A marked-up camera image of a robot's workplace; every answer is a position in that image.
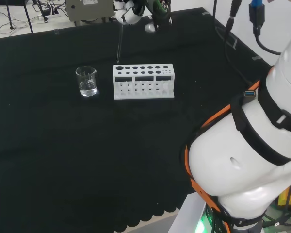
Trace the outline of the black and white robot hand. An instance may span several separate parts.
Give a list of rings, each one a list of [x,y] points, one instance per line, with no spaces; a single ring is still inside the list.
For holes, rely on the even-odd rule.
[[[149,10],[152,19],[145,26],[146,32],[158,32],[172,25],[170,0],[115,0],[113,6],[116,20],[123,25],[138,23],[145,9]]]

